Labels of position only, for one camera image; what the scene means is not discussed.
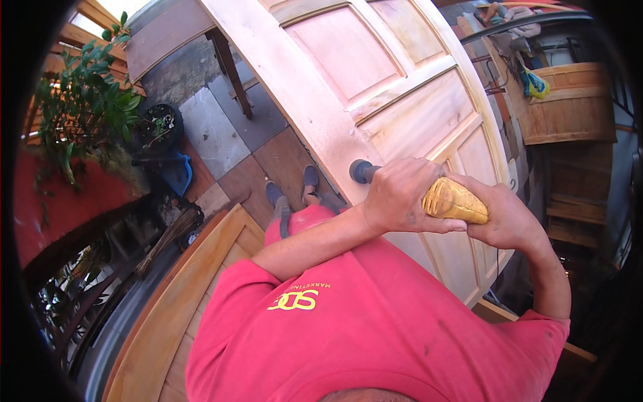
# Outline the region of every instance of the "plastic bag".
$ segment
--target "plastic bag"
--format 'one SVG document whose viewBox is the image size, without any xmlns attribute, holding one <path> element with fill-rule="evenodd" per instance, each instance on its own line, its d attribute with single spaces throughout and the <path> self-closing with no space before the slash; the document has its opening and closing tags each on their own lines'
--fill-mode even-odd
<svg viewBox="0 0 643 402">
<path fill-rule="evenodd" d="M 529 68 L 524 67 L 524 71 L 520 72 L 523 85 L 525 86 L 525 96 L 533 96 L 538 99 L 545 99 L 550 91 L 549 83 L 531 71 Z"/>
</svg>

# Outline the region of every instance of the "red wall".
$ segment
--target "red wall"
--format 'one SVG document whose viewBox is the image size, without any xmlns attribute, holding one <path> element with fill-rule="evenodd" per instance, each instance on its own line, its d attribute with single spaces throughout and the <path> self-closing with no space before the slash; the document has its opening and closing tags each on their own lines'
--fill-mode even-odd
<svg viewBox="0 0 643 402">
<path fill-rule="evenodd" d="M 19 151 L 14 176 L 14 230 L 20 266 L 24 269 L 42 250 L 80 225 L 99 215 L 139 199 L 121 178 L 107 173 L 98 164 L 86 162 L 86 173 L 78 173 L 79 191 L 60 174 L 42 183 L 54 194 L 40 196 L 33 188 L 42 162 Z M 49 226 L 42 225 L 42 200 L 47 204 Z"/>
</svg>

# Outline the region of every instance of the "blue dustpan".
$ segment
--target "blue dustpan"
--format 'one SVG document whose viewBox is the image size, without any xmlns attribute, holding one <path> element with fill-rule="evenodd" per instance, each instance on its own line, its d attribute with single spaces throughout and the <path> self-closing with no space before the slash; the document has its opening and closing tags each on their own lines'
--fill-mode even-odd
<svg viewBox="0 0 643 402">
<path fill-rule="evenodd" d="M 184 162 L 174 161 L 161 164 L 161 177 L 165 180 L 172 190 L 179 197 L 183 197 L 185 190 L 188 189 L 192 181 L 192 168 L 190 167 L 190 157 L 182 155 L 177 151 L 170 151 L 171 155 L 177 158 L 183 158 Z"/>
</svg>

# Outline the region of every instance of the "dirty hands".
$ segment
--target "dirty hands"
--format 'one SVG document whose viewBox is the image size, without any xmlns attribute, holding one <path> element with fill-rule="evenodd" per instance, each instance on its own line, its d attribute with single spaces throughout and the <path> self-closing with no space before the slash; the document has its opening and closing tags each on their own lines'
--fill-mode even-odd
<svg viewBox="0 0 643 402">
<path fill-rule="evenodd" d="M 470 224 L 469 237 L 503 250 L 520 250 L 525 254 L 538 252 L 549 239 L 536 217 L 520 201 L 509 187 L 497 184 L 487 186 L 471 176 L 446 173 L 446 177 L 465 186 L 487 206 L 489 221 L 485 224 Z"/>
<path fill-rule="evenodd" d="M 430 217 L 422 198 L 433 182 L 444 175 L 441 165 L 424 158 L 396 159 L 373 176 L 361 208 L 365 223 L 376 235 L 387 232 L 464 232 L 459 219 Z"/>
</svg>

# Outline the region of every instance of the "broom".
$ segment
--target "broom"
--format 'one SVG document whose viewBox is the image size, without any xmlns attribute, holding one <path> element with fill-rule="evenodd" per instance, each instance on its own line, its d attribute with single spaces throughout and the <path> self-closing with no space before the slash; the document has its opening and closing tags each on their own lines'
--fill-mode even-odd
<svg viewBox="0 0 643 402">
<path fill-rule="evenodd" d="M 176 220 L 172 222 L 170 226 L 167 227 L 167 229 L 165 230 L 165 233 L 163 233 L 163 235 L 156 243 L 156 245 L 152 247 L 152 249 L 145 256 L 145 258 L 141 262 L 139 262 L 139 264 L 134 268 L 134 273 L 137 274 L 139 277 L 144 276 L 145 271 L 147 270 L 147 267 L 149 266 L 149 264 L 156 257 L 158 257 L 158 255 L 167 246 L 172 244 L 173 241 L 183 236 L 190 229 L 192 229 L 194 225 L 197 224 L 198 217 L 199 217 L 199 213 L 196 210 L 186 208 L 183 211 L 181 211 L 181 213 L 176 218 Z"/>
</svg>

